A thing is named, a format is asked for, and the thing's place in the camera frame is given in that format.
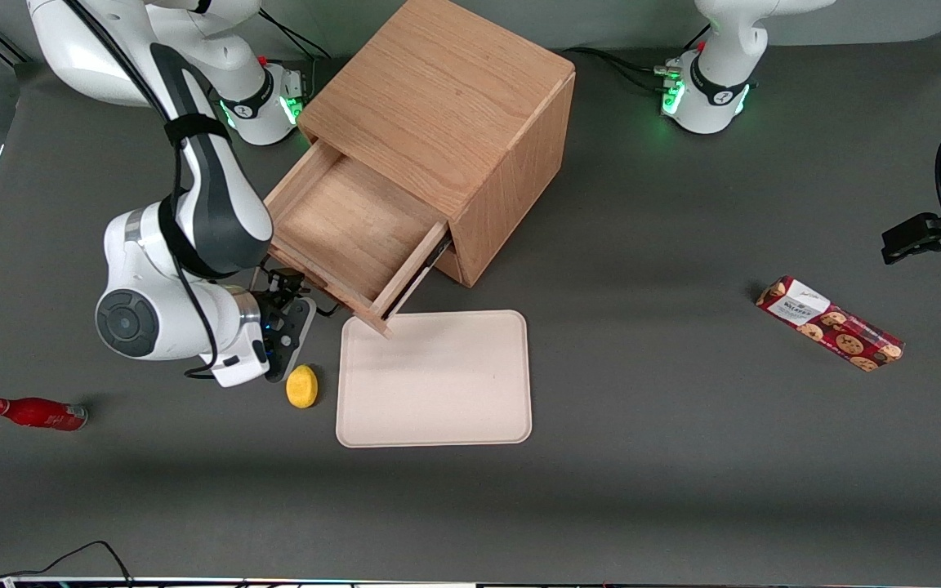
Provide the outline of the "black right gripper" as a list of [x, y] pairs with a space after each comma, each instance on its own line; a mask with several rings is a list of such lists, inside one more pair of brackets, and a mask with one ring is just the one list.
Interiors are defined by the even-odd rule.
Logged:
[[304, 284], [304, 275], [292, 275], [289, 268], [265, 271], [264, 350], [268, 368], [265, 378], [271, 383], [287, 380], [297, 366], [297, 359], [317, 316], [313, 299]]

